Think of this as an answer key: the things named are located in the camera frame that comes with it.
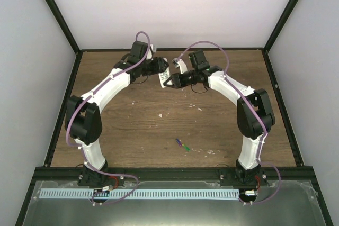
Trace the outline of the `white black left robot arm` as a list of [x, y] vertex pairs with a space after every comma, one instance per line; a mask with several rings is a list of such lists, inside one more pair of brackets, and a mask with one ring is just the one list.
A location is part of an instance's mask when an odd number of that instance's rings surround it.
[[82, 96], [71, 96], [67, 101], [65, 118], [66, 142], [75, 140], [84, 155], [84, 165], [90, 172], [90, 180], [97, 186], [108, 180], [107, 166], [99, 137], [102, 133], [101, 113], [107, 104], [123, 89], [141, 76], [169, 74], [169, 64], [163, 57], [154, 57], [153, 45], [135, 41], [110, 73], [94, 88]]

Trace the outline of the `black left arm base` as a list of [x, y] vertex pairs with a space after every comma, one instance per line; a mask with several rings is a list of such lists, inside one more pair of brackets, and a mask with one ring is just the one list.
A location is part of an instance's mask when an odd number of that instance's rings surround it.
[[124, 172], [109, 172], [107, 165], [104, 165], [102, 171], [104, 174], [94, 171], [84, 165], [78, 177], [78, 185], [89, 187], [113, 186], [114, 188], [117, 188], [118, 186], [122, 186], [125, 180], [135, 181], [134, 176], [126, 175]]

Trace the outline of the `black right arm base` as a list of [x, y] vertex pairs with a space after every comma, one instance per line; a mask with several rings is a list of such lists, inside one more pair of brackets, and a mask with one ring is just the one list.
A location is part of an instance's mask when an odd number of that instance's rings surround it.
[[267, 180], [262, 177], [263, 174], [264, 172], [260, 166], [250, 170], [243, 170], [240, 167], [222, 167], [217, 169], [217, 176], [223, 185], [240, 187], [255, 186], [256, 184], [266, 186]]

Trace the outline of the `white remote control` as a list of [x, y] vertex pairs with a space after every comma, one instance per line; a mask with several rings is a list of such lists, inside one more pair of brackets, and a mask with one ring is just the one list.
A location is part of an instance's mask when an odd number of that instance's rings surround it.
[[164, 83], [165, 83], [165, 82], [170, 78], [170, 76], [171, 76], [170, 70], [167, 69], [167, 70], [165, 70], [164, 72], [159, 73], [158, 76], [159, 76], [159, 81], [160, 81], [161, 87], [162, 87], [162, 88], [165, 88], [166, 86], [164, 85]]

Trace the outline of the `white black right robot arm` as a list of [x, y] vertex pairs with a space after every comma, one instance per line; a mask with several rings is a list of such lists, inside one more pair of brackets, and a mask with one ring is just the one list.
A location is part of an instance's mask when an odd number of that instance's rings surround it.
[[262, 147], [268, 133], [275, 125], [275, 116], [268, 93], [264, 89], [253, 89], [234, 80], [218, 66], [210, 66], [202, 50], [189, 54], [192, 69], [176, 58], [173, 64], [180, 70], [171, 74], [166, 68], [159, 75], [162, 87], [183, 88], [201, 83], [205, 88], [219, 92], [237, 107], [237, 125], [243, 135], [242, 150], [237, 160], [235, 178], [241, 185], [254, 179], [253, 169], [261, 163]]

